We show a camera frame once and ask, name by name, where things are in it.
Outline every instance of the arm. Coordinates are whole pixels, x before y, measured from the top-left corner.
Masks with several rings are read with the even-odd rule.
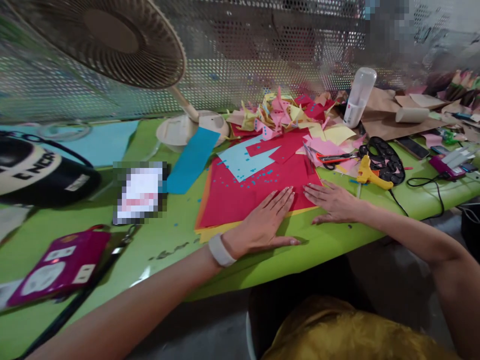
[[[291,187],[277,196],[273,192],[238,227],[223,234],[230,255],[239,259],[250,252],[299,245],[292,237],[275,235],[293,200]],[[188,294],[221,269],[208,246],[203,246],[97,307],[28,359],[123,359]]]
[[[328,211],[313,224],[359,222],[397,240],[430,267],[451,337],[464,359],[480,358],[480,265],[455,239],[440,230],[329,187],[305,186],[306,197]]]

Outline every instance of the fan base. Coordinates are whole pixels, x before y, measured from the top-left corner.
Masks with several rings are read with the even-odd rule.
[[[219,146],[230,134],[229,124],[217,112],[199,110],[199,124],[190,120],[187,114],[171,117],[165,120],[157,129],[156,137],[170,150],[181,153],[188,141],[197,132],[198,126],[220,133],[215,146]]]

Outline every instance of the table surface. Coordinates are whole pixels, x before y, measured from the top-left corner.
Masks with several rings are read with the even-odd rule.
[[[138,161],[152,151],[156,143],[155,130],[160,123],[159,119],[140,122],[130,141],[125,161]],[[417,141],[425,146],[423,138]],[[414,168],[406,171],[407,179],[432,178],[436,175],[426,160],[418,161],[395,143],[391,145],[401,157],[404,166]],[[223,144],[217,151],[226,146],[228,144]],[[174,164],[178,157],[178,154],[162,146],[151,160]],[[105,169],[101,173],[103,182],[108,183],[112,178],[112,170]],[[318,174],[321,178],[356,194],[357,185],[349,182],[350,177],[322,168],[318,169]],[[139,229],[126,252],[69,324],[127,289],[138,280],[147,266],[151,266],[153,273],[160,271],[202,246],[194,232],[194,224],[206,178],[204,171],[185,195],[168,195],[164,211],[158,214],[158,218],[149,219]],[[393,191],[412,218],[424,219],[440,212],[437,189],[433,183],[417,188],[407,187],[403,183]],[[445,208],[449,209],[480,195],[480,182],[469,178],[457,182],[442,181],[440,191]],[[361,198],[393,212],[402,213],[389,193],[377,186],[364,186]],[[115,199],[116,190],[111,188],[95,202],[82,201],[59,210],[39,210],[30,216],[8,241],[0,245],[0,284],[26,276],[54,239],[86,230],[95,224],[110,224]],[[352,224],[351,228],[348,224],[311,225],[312,218],[323,212],[322,209],[310,210],[287,218],[281,224],[279,235],[295,236],[304,242],[303,245],[242,258],[199,288],[189,300],[244,289],[298,273],[383,236],[376,230],[356,223]],[[111,231],[121,235],[127,228],[119,226]],[[72,298],[69,298],[62,303],[43,301],[0,314],[0,360],[19,356],[71,300]]]

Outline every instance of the light blue paper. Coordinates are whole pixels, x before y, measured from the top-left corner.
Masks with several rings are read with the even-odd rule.
[[[185,194],[190,189],[204,170],[219,137],[218,132],[198,128],[166,179],[168,193]]]
[[[96,168],[110,167],[114,162],[122,161],[130,136],[135,132],[139,121],[113,122],[104,125],[92,126],[91,132],[78,140],[59,142],[66,148],[80,154]],[[26,134],[37,135],[37,128],[34,126],[9,126],[2,125],[0,130],[19,131]],[[74,131],[72,127],[59,127],[59,133]],[[76,157],[50,145],[39,144],[52,150],[63,157],[81,163]]]
[[[248,177],[251,177],[253,174],[274,163],[274,160],[269,158],[269,156],[280,146],[255,156],[249,155],[247,147],[258,144],[262,140],[262,135],[258,135],[250,140],[229,147],[227,150],[218,154],[218,157],[221,159],[218,165],[225,164],[239,183],[246,180]]]

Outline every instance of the yellow shirt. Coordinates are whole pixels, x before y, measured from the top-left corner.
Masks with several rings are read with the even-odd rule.
[[[459,359],[432,338],[326,296],[306,299],[285,319],[262,360]]]

